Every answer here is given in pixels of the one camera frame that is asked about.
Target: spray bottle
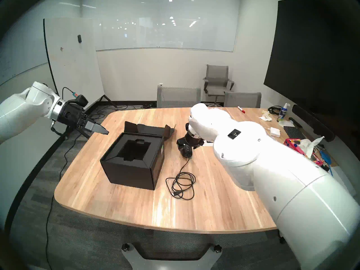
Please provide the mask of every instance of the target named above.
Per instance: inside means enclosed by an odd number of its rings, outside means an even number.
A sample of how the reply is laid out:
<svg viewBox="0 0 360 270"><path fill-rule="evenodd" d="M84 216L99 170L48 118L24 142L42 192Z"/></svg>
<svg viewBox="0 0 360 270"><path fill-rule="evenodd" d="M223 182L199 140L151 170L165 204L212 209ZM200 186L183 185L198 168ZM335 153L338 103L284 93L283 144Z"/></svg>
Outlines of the spray bottle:
<svg viewBox="0 0 360 270"><path fill-rule="evenodd" d="M287 112L287 107L290 106L289 103L285 103L284 107L280 110L280 113L279 113L279 116L278 116L278 119L276 120L277 122L279 121L283 121L285 119L285 115L286 115L286 112Z"/></svg>

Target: whiteboard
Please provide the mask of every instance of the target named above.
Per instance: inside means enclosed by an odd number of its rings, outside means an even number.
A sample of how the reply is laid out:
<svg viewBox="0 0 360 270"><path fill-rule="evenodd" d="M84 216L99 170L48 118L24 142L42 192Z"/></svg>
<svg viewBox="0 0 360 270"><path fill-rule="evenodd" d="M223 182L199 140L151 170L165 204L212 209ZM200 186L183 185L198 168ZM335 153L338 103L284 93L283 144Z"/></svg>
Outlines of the whiteboard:
<svg viewBox="0 0 360 270"><path fill-rule="evenodd" d="M85 18L45 19L46 45L55 86L62 96L63 87L81 94L86 107L104 95L94 46L93 22ZM74 99L64 90L64 100Z"/></svg>
<svg viewBox="0 0 360 270"><path fill-rule="evenodd" d="M19 73L47 63L43 18L80 17L80 2L43 0L13 24L0 42L0 85Z"/></svg>
<svg viewBox="0 0 360 270"><path fill-rule="evenodd" d="M87 6L82 17L94 21L96 50L234 49L240 0L82 0L82 3Z"/></svg>

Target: gray office chair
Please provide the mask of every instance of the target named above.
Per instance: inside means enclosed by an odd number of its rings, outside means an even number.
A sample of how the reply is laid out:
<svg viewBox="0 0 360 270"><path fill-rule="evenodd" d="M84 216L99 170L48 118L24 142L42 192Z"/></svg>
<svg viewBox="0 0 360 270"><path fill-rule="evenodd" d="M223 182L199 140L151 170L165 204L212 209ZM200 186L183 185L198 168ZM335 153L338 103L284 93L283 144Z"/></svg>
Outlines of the gray office chair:
<svg viewBox="0 0 360 270"><path fill-rule="evenodd" d="M224 107L260 108L261 93L225 92Z"/></svg>
<svg viewBox="0 0 360 270"><path fill-rule="evenodd" d="M217 97L225 96L225 92L230 91L233 88L234 82L228 79L228 75L229 66L207 65L206 77L203 79L205 80L204 91L209 96L215 96L214 104L209 107L220 106L217 104ZM231 82L230 90L226 88L229 81Z"/></svg>
<svg viewBox="0 0 360 270"><path fill-rule="evenodd" d="M158 85L157 108L193 107L200 103L201 88L164 87Z"/></svg>

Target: red marker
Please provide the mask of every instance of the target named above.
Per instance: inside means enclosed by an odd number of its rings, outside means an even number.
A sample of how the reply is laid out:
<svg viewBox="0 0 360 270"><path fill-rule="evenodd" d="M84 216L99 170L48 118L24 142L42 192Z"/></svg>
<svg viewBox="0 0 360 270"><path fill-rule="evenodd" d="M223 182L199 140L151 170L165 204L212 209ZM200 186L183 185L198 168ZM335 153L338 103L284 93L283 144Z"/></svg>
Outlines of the red marker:
<svg viewBox="0 0 360 270"><path fill-rule="evenodd" d="M244 111L240 106L238 106L238 109L239 109L242 113L245 113L245 111Z"/></svg>

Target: wooden table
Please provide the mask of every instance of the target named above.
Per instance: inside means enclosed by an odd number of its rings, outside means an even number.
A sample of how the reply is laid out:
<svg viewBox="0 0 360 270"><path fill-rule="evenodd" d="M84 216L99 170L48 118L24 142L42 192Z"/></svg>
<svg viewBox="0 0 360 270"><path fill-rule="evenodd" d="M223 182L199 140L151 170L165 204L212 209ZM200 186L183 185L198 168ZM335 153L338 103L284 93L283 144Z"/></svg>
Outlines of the wooden table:
<svg viewBox="0 0 360 270"><path fill-rule="evenodd" d="M265 128L286 132L273 120L260 120L263 109L223 108L237 121L254 121ZM185 164L176 140L185 135L190 108L163 108L118 111L102 125L109 135L94 133L81 149L55 190L55 199L76 212L120 224L147 229L190 233L244 233L276 229L276 225L256 192L237 187L213 154L212 147L200 147L185 171L196 176L195 197L190 201L170 196L165 179L175 177ZM165 161L156 189L145 190L112 184L103 171L100 158L124 130L124 122L142 123L176 130L164 145Z"/></svg>

